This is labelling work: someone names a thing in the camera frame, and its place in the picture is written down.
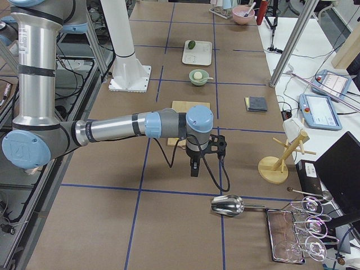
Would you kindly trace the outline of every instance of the blue joint cap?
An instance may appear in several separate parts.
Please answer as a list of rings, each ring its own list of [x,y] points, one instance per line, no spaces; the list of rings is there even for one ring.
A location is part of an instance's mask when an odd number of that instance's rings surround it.
[[[84,34],[88,30],[88,23],[84,24],[73,24],[73,25],[64,25],[60,32],[67,34]]]
[[[2,17],[1,20],[6,23],[6,24],[14,24],[14,23],[17,23],[16,20],[14,19],[14,17],[12,16],[5,16],[5,17]]]
[[[150,112],[145,117],[145,135],[149,138],[160,138],[161,119],[158,112]]]
[[[0,35],[0,41],[7,47],[9,46],[12,42],[11,40],[9,40],[7,37]]]
[[[5,157],[23,169],[33,169],[47,164],[51,153],[46,143],[34,133],[25,130],[13,130],[2,141]]]
[[[186,123],[196,132],[208,133],[213,129],[214,115],[204,105],[196,105],[187,112]]]
[[[11,4],[18,7],[33,7],[41,4],[45,0],[8,0]]]

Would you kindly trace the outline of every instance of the black screen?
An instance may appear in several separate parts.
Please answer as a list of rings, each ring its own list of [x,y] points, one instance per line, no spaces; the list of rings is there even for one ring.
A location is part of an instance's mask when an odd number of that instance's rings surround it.
[[[360,210],[360,142],[346,132],[314,164],[344,214]],[[353,226],[360,232],[360,222]]]

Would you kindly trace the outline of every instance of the blue and white device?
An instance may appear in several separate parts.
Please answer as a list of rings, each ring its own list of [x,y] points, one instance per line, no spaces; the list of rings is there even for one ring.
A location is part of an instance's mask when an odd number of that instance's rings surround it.
[[[330,131],[343,128],[330,97],[301,94],[299,106],[309,127]]]
[[[328,71],[327,69],[321,70],[312,79],[313,84],[323,89],[326,93],[329,93],[342,100],[344,99],[345,94],[348,92],[351,81],[352,79],[350,76],[335,74],[331,71]],[[321,95],[325,95],[325,93],[314,87],[312,87],[312,91]]]

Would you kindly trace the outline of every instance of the table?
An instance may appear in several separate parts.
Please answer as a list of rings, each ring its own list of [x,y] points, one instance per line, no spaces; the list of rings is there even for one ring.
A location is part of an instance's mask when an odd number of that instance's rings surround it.
[[[276,29],[275,38],[274,38],[274,45],[275,47],[279,49],[284,49],[286,46],[286,42],[291,34],[291,31],[293,30],[296,23],[296,19],[293,18],[278,18],[278,27]],[[259,33],[262,39],[263,48],[264,50],[267,50],[267,48],[270,45],[271,42],[271,30],[263,21],[263,23],[259,26]],[[335,70],[331,65],[331,60],[334,58],[336,53],[333,53],[330,55],[330,57],[325,61],[326,54],[331,52],[332,46],[330,42],[327,40],[325,34],[321,30],[318,22],[316,22],[315,19],[310,19],[307,27],[305,28],[304,33],[302,34],[301,38],[299,39],[299,42],[293,52],[295,55],[302,55],[302,56],[321,56],[318,58],[305,58],[305,57],[299,57],[293,55],[290,60],[289,64],[294,68],[294,73],[303,77],[303,78],[309,78],[313,77],[314,74],[318,71],[320,66],[320,70],[327,69],[327,70],[333,70],[335,73],[338,74],[348,74],[346,70]],[[266,58],[269,66],[270,73],[273,72],[274,68],[277,65],[278,60],[280,59],[280,55],[275,53],[266,53]],[[276,94],[278,95],[278,101],[282,102],[288,102],[293,109],[297,107],[297,103],[290,99],[294,98],[295,100],[299,99],[299,95],[302,93],[312,93],[307,87],[306,84],[300,82],[296,78],[290,80],[289,76],[282,76],[279,83],[276,85]],[[352,83],[352,85],[349,88],[349,91],[354,93],[359,93],[359,90],[357,87]],[[356,101],[360,101],[360,98],[351,96],[351,98],[355,99]],[[350,112],[351,109],[347,108],[343,104],[340,103],[334,103],[335,109],[338,113],[345,113]],[[302,114],[295,113],[296,111],[293,111],[295,116],[297,116],[299,119],[302,118]],[[358,114],[352,114],[352,115],[341,115],[339,116],[340,121],[343,125],[343,129],[339,131],[329,131],[329,130],[320,130],[320,129],[307,129],[307,132],[309,134],[310,140],[304,145],[304,148],[309,151],[315,151],[316,155],[294,155],[294,158],[296,159],[295,162],[298,162],[299,160],[311,160],[316,161],[326,150],[328,150],[331,145],[333,145],[345,132],[350,131],[357,140],[360,140],[360,117]],[[360,253],[357,249],[351,248],[352,254],[346,255],[347,259],[350,258],[358,258]],[[335,252],[334,250],[329,251],[329,257],[334,258]],[[332,262],[327,262],[327,265],[332,266]]]
[[[253,21],[238,26],[209,12],[208,4],[137,2],[130,18],[137,57],[152,66],[147,93],[99,91],[91,119],[159,110],[173,100],[210,102],[213,133],[225,135],[231,193],[246,203],[285,206],[299,189],[292,161],[286,183],[261,178],[261,158],[280,156],[285,140],[263,46]],[[202,67],[215,78],[195,87],[181,63],[186,40],[211,41],[213,62]],[[264,96],[268,112],[247,112],[246,96]],[[160,140],[165,152],[171,147]],[[221,185],[216,156],[207,157]],[[221,195],[203,164],[190,177],[189,158],[179,150],[167,168],[156,143],[147,138],[101,142],[74,153],[27,269],[322,269],[271,261],[265,215],[236,218],[210,211]]]

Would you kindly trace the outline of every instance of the red object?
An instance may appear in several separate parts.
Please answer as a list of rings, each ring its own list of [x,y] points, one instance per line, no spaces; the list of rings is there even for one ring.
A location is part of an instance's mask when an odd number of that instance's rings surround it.
[[[266,14],[266,9],[268,7],[268,0],[262,0],[258,12],[258,17],[256,18],[256,24],[260,25],[263,22],[264,16]]]

